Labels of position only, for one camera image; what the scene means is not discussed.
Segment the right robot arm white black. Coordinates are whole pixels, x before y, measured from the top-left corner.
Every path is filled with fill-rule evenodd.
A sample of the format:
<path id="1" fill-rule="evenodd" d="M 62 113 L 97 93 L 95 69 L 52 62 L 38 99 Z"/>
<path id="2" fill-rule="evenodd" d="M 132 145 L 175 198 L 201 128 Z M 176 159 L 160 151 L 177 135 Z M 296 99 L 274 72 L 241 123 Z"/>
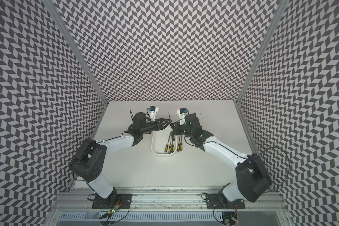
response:
<path id="1" fill-rule="evenodd" d="M 272 180 L 261 157 L 255 153 L 241 153 L 216 138 L 200 125 L 195 113 L 170 124 L 176 136 L 183 135 L 196 148 L 219 158 L 235 175 L 235 180 L 223 186 L 219 197 L 228 202 L 246 199 L 256 202 L 269 187 Z"/>

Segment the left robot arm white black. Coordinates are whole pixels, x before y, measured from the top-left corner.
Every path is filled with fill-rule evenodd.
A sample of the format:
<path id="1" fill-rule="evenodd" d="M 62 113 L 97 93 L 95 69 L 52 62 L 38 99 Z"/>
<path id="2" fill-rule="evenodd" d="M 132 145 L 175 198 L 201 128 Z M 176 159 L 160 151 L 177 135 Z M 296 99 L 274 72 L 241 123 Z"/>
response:
<path id="1" fill-rule="evenodd" d="M 171 119 L 151 120 L 145 113 L 136 113 L 132 117 L 131 125 L 121 135 L 101 141 L 85 139 L 70 161 L 69 169 L 73 174 L 83 178 L 101 199 L 111 199 L 116 189 L 105 177 L 103 170 L 111 153 L 137 145 L 144 134 L 161 131 L 170 123 Z"/>

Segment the white plastic storage box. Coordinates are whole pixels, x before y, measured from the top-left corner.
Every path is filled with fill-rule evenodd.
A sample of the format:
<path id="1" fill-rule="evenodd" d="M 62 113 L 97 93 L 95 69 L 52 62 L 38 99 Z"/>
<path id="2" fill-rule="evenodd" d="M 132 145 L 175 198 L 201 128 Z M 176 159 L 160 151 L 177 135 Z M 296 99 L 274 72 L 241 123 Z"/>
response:
<path id="1" fill-rule="evenodd" d="M 168 141 L 168 137 L 169 137 L 169 134 L 170 134 L 171 131 L 172 131 L 172 128 L 167 127 L 164 130 L 154 131 L 152 133 L 152 135 L 153 135 L 152 143 L 151 143 L 152 153 L 154 153 L 155 155 L 158 155 L 158 156 L 172 156 L 176 153 L 177 144 L 178 144 L 177 136 L 175 136 L 175 144 L 174 144 L 175 152 L 173 152 L 173 153 L 165 153 L 164 152 L 167 141 Z"/>

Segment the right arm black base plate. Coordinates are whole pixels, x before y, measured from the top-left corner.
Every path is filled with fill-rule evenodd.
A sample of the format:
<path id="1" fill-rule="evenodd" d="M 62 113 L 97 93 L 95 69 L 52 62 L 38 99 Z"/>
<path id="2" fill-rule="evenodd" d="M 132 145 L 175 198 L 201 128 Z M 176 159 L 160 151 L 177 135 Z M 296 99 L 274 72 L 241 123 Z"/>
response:
<path id="1" fill-rule="evenodd" d="M 208 194 L 203 193 L 201 198 L 204 199 L 207 209 L 231 209 L 231 210 L 242 210 L 245 209 L 244 200 L 239 199 L 235 201 L 229 201 L 220 194 Z"/>

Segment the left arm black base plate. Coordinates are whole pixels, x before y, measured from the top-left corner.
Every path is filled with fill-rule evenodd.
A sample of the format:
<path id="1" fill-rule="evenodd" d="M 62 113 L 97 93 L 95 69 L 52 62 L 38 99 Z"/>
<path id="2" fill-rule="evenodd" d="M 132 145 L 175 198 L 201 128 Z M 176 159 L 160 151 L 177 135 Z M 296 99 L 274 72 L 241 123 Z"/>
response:
<path id="1" fill-rule="evenodd" d="M 120 205 L 120 210 L 127 210 L 132 201 L 132 194 L 116 194 L 110 195 L 104 199 L 96 195 L 92 204 L 92 209 L 109 210 L 115 207 L 115 204 Z"/>

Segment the aluminium front rail frame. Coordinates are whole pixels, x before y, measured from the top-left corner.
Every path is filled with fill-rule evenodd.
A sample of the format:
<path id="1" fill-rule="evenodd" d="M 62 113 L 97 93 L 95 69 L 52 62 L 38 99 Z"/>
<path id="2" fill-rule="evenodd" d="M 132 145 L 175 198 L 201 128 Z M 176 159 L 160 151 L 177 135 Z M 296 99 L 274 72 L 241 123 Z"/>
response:
<path id="1" fill-rule="evenodd" d="M 239 200 L 229 206 L 219 201 L 217 187 L 120 187 L 113 204 L 95 197 L 88 188 L 60 193 L 44 221 L 46 226 L 68 225 L 192 225 L 292 226 L 293 220 L 279 193 L 256 202 Z"/>

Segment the left corner aluminium post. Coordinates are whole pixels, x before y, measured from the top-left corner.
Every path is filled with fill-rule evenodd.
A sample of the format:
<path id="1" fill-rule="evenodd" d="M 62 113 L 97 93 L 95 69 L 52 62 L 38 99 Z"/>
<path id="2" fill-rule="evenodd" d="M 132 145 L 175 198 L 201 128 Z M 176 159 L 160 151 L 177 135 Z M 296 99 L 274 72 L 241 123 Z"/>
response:
<path id="1" fill-rule="evenodd" d="M 87 62 L 85 61 L 82 53 L 80 52 L 78 46 L 76 45 L 72 35 L 70 34 L 69 30 L 67 29 L 67 26 L 63 22 L 59 12 L 57 11 L 54 2 L 50 0 L 43 0 L 42 3 L 44 4 L 45 8 L 49 12 L 51 18 L 55 22 L 56 26 L 58 27 L 59 31 L 61 32 L 63 38 L 69 45 L 70 49 L 72 50 L 73 54 L 75 55 L 76 59 L 78 60 L 79 65 L 85 72 L 85 75 L 87 76 L 88 80 L 91 82 L 92 86 L 98 93 L 101 100 L 108 105 L 108 100 L 102 91 L 100 85 L 98 84 L 95 76 L 92 74 L 92 71 L 90 70 Z"/>

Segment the corner aluminium post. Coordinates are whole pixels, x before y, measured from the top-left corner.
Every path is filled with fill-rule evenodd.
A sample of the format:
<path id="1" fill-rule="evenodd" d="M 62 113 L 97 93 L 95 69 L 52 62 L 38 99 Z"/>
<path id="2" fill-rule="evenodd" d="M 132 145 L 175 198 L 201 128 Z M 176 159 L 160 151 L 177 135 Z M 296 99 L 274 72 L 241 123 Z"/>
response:
<path id="1" fill-rule="evenodd" d="M 69 45 L 70 49 L 72 50 L 73 54 L 75 55 L 76 59 L 78 60 L 79 65 L 85 72 L 85 75 L 87 76 L 88 80 L 91 82 L 92 86 L 98 93 L 101 100 L 108 105 L 108 100 L 102 91 L 100 85 L 98 84 L 95 76 L 92 74 L 92 71 L 90 70 L 87 62 L 85 61 L 82 53 L 80 52 L 78 46 L 76 45 L 72 35 L 70 34 L 69 30 L 67 29 L 67 26 L 63 22 L 59 12 L 57 11 L 54 2 L 50 0 L 43 0 L 42 3 L 44 4 L 45 8 L 49 12 L 51 18 L 55 22 L 56 26 L 58 27 L 59 31 L 61 32 L 63 38 Z"/>
<path id="2" fill-rule="evenodd" d="M 281 0 L 279 2 L 279 5 L 278 5 L 278 8 L 276 9 L 275 11 L 275 14 L 274 14 L 274 17 L 273 19 L 271 20 L 271 23 L 270 23 L 270 26 L 269 28 L 267 29 L 266 31 L 266 34 L 265 34 L 265 37 L 261 43 L 261 46 L 256 54 L 256 57 L 254 59 L 254 62 L 250 68 L 250 71 L 248 73 L 248 75 L 246 76 L 246 80 L 244 82 L 244 85 L 243 87 L 241 88 L 240 90 L 240 93 L 238 95 L 238 98 L 236 99 L 236 104 L 239 105 L 241 103 L 241 101 L 243 100 L 253 78 L 254 78 L 254 75 L 263 59 L 263 56 L 269 46 L 269 43 L 271 42 L 272 40 L 272 37 L 281 21 L 281 18 L 283 16 L 283 14 L 285 13 L 285 10 L 288 6 L 290 1 L 288 0 Z"/>

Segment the right corner aluminium post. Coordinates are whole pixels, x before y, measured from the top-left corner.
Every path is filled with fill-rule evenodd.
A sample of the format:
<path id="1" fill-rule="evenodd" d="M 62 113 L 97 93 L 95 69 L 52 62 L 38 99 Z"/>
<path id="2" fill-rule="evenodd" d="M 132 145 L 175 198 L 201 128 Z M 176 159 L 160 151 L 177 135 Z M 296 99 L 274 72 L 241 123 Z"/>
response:
<path id="1" fill-rule="evenodd" d="M 266 31 L 266 34 L 265 34 L 265 37 L 261 43 L 261 46 L 256 54 L 256 57 L 254 59 L 254 62 L 250 68 L 250 71 L 248 73 L 248 75 L 246 76 L 246 80 L 244 82 L 244 85 L 243 87 L 241 88 L 240 90 L 240 93 L 238 95 L 238 98 L 236 99 L 236 104 L 239 105 L 241 103 L 241 101 L 243 100 L 253 78 L 254 78 L 254 75 L 263 59 L 263 56 L 269 46 L 269 43 L 271 42 L 272 40 L 272 37 L 281 21 L 281 18 L 283 16 L 283 14 L 285 13 L 285 10 L 288 6 L 290 1 L 288 0 L 281 0 L 279 2 L 279 5 L 278 5 L 278 8 L 276 9 L 275 11 L 275 14 L 274 14 L 274 17 L 273 19 L 271 20 L 271 23 L 270 23 L 270 26 L 269 28 L 267 29 Z"/>

